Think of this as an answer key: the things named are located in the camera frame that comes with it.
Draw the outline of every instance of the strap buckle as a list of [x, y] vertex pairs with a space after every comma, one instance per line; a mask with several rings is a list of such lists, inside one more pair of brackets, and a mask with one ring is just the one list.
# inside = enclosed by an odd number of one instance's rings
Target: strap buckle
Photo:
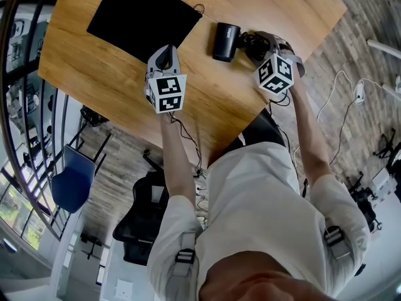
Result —
[[351, 253], [345, 244], [344, 234], [339, 226], [330, 226], [325, 232], [325, 240], [336, 260]]
[[175, 262], [194, 264], [195, 251], [190, 248], [184, 248], [175, 256]]

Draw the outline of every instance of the wooden floor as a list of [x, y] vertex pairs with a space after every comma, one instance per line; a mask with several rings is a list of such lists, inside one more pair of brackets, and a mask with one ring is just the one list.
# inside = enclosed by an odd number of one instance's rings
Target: wooden floor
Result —
[[[391, 86], [396, 75], [401, 73], [400, 60], [370, 49], [366, 44], [367, 39], [373, 39], [401, 49], [401, 0], [343, 1], [348, 11], [305, 64], [307, 75], [304, 79], [316, 113], [326, 102], [339, 70], [344, 70], [354, 84], [359, 78], [366, 77]], [[369, 82], [365, 82], [365, 93], [363, 104], [350, 107], [341, 137], [341, 151], [332, 168], [344, 181], [346, 176], [353, 178], [358, 171], [363, 171], [362, 184], [367, 186], [385, 165], [384, 161], [372, 156], [372, 152], [378, 149], [380, 135], [394, 127], [397, 129], [396, 142], [401, 140], [401, 103]], [[331, 158], [338, 149], [340, 127], [352, 100], [351, 87], [341, 74], [336, 91], [320, 116]], [[277, 123], [288, 134], [293, 152], [298, 146], [293, 106], [272, 105], [272, 108]], [[115, 225], [132, 205], [134, 182], [151, 170], [142, 159], [143, 150], [150, 148], [152, 157], [159, 161], [162, 154], [160, 149], [128, 135], [111, 123], [86, 129], [82, 151], [94, 155], [109, 131], [112, 138], [105, 147], [107, 158], [84, 208], [85, 231], [99, 237], [105, 244], [110, 244]], [[301, 184], [304, 175], [299, 153], [296, 162]], [[201, 202], [200, 207], [207, 208], [207, 201]]]

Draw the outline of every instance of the black mat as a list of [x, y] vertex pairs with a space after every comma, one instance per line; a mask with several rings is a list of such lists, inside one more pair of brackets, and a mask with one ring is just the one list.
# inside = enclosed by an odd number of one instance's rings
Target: black mat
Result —
[[87, 31], [147, 63], [159, 48], [178, 47], [201, 17], [181, 0], [103, 0]]

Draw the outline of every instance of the shirt sleeve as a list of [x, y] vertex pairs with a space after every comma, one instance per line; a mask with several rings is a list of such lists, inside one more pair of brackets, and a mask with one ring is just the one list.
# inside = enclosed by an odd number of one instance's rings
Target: shirt sleeve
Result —
[[325, 217], [326, 224], [344, 232], [350, 254], [336, 260], [327, 245], [326, 293], [337, 296], [360, 268], [368, 250], [370, 231], [366, 219], [347, 188], [334, 175], [321, 176], [311, 190], [311, 204]]
[[195, 207], [185, 196], [172, 196], [147, 263], [150, 283], [161, 300], [165, 300], [167, 280], [181, 250], [181, 235], [186, 231], [202, 232]]

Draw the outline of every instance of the wooden table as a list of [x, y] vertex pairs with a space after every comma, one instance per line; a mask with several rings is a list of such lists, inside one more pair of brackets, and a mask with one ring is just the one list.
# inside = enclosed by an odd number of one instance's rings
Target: wooden table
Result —
[[[102, 0], [58, 0], [44, 40], [39, 76], [129, 133], [161, 146], [153, 108], [143, 95], [146, 64], [86, 29]], [[232, 63], [210, 56], [217, 22], [263, 30], [288, 40], [306, 60], [346, 11], [341, 0], [183, 0], [205, 6], [203, 18], [178, 49], [187, 74], [177, 114], [200, 142], [203, 166], [252, 121], [267, 95], [252, 78], [255, 67], [237, 52]], [[126, 10], [127, 17], [132, 10]], [[185, 141], [190, 160], [194, 146]]]

